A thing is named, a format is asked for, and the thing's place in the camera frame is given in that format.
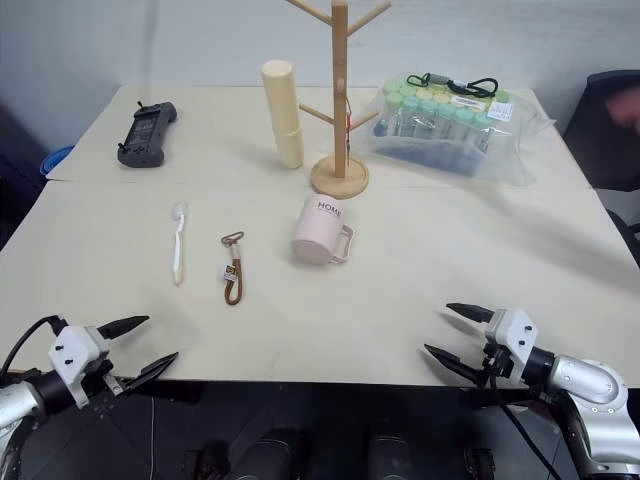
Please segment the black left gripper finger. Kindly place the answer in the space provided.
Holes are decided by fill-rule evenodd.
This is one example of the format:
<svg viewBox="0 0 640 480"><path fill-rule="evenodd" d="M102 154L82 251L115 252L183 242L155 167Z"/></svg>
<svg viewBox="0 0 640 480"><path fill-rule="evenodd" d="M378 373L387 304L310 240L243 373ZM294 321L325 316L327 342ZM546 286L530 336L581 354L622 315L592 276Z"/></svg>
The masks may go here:
<svg viewBox="0 0 640 480"><path fill-rule="evenodd" d="M132 317L114 320L97 328L99 334L107 340L114 340L136 329L149 319L147 315L136 315Z"/></svg>
<svg viewBox="0 0 640 480"><path fill-rule="evenodd" d="M179 356L178 352L168 354L144 367L138 376L123 383L123 393L131 394L144 385L155 381Z"/></svg>

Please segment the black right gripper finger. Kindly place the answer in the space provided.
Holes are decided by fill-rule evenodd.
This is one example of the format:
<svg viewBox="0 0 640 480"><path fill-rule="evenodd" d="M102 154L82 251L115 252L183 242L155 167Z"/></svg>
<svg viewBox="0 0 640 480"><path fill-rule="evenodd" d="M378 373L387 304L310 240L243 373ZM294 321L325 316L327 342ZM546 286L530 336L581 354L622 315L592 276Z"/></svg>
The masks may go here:
<svg viewBox="0 0 640 480"><path fill-rule="evenodd" d="M484 372L461 362L460 358L438 347L425 344L425 349L445 368L469 380L475 386L484 385Z"/></svg>
<svg viewBox="0 0 640 480"><path fill-rule="evenodd" d="M474 304L453 302L447 303L446 307L460 316L477 323L489 323L495 314L493 310Z"/></svg>

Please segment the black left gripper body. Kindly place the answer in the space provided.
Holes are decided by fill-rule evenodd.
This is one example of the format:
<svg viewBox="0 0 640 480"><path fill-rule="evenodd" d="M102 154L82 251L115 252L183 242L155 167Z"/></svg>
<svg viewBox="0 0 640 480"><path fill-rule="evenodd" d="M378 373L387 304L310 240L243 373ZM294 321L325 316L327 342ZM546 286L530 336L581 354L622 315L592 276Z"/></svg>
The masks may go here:
<svg viewBox="0 0 640 480"><path fill-rule="evenodd" d="M112 373L113 364L104 360L96 370L86 373L82 380L82 387L89 398L110 392L113 396L124 393L124 386Z"/></svg>

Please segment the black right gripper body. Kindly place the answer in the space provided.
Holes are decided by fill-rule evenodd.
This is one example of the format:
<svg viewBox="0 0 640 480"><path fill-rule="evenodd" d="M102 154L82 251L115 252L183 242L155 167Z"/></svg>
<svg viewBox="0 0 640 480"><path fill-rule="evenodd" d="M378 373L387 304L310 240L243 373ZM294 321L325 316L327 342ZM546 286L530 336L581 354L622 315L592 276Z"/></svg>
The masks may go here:
<svg viewBox="0 0 640 480"><path fill-rule="evenodd" d="M485 354L480 371L479 386L484 388L491 378L508 378L513 369L510 350L497 343L488 342L484 349Z"/></svg>

